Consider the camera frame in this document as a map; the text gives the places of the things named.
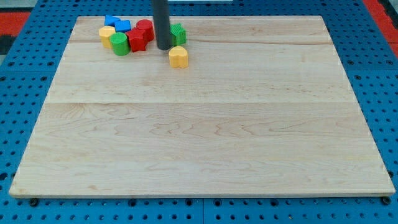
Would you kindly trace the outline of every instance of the wooden cutting board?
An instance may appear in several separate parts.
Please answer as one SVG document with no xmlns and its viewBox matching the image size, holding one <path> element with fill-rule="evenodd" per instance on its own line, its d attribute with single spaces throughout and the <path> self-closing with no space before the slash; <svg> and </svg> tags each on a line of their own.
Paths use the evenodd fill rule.
<svg viewBox="0 0 398 224">
<path fill-rule="evenodd" d="M 115 56 L 103 17 L 78 18 L 12 196 L 395 192 L 321 17 L 171 20 L 187 30 L 186 69 L 154 41 Z"/>
</svg>

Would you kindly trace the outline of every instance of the black pole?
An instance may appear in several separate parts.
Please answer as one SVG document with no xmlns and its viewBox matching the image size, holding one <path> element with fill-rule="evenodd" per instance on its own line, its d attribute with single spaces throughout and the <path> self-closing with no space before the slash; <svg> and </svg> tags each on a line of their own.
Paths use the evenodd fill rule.
<svg viewBox="0 0 398 224">
<path fill-rule="evenodd" d="M 160 50 L 171 48 L 170 13 L 168 0 L 151 0 L 154 12 L 156 43 Z"/>
</svg>

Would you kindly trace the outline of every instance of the block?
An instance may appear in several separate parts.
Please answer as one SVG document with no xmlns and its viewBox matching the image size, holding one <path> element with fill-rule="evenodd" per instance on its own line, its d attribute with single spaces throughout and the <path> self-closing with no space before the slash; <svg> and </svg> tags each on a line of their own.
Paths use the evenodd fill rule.
<svg viewBox="0 0 398 224">
<path fill-rule="evenodd" d="M 179 46 L 187 42 L 186 32 L 181 23 L 170 25 L 170 32 L 173 46 Z"/>
<path fill-rule="evenodd" d="M 170 66 L 172 68 L 187 68 L 188 67 L 188 52 L 181 46 L 173 47 L 169 51 Z"/>
<path fill-rule="evenodd" d="M 148 19 L 141 19 L 140 21 L 137 22 L 136 27 L 140 30 L 145 31 L 144 35 L 148 42 L 155 39 L 154 25 L 152 24 L 152 21 Z"/>
<path fill-rule="evenodd" d="M 130 21 L 116 21 L 114 23 L 114 28 L 116 32 L 127 32 L 131 30 Z"/>
<path fill-rule="evenodd" d="M 101 43 L 106 48 L 112 48 L 111 41 L 109 38 L 116 33 L 114 27 L 104 26 L 98 30 L 99 37 L 101 38 Z"/>
<path fill-rule="evenodd" d="M 132 52 L 146 50 L 146 45 L 148 42 L 145 37 L 145 33 L 145 30 L 140 30 L 138 28 L 133 28 L 129 32 L 126 32 Z"/>
<path fill-rule="evenodd" d="M 114 23 L 117 21 L 120 21 L 120 19 L 114 16 L 105 15 L 104 26 L 114 26 Z"/>
<path fill-rule="evenodd" d="M 130 52 L 129 42 L 125 33 L 117 32 L 109 40 L 111 41 L 114 54 L 123 56 Z"/>
</svg>

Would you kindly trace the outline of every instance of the blue block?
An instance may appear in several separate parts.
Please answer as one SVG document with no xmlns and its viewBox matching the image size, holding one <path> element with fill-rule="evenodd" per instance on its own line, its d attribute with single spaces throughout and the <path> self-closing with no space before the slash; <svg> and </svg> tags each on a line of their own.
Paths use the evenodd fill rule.
<svg viewBox="0 0 398 224">
<path fill-rule="evenodd" d="M 105 26 L 114 26 L 114 23 L 120 21 L 119 18 L 110 16 L 110 15 L 105 15 Z"/>
<path fill-rule="evenodd" d="M 127 32 L 131 30 L 130 21 L 116 21 L 114 23 L 114 28 L 116 32 Z"/>
</svg>

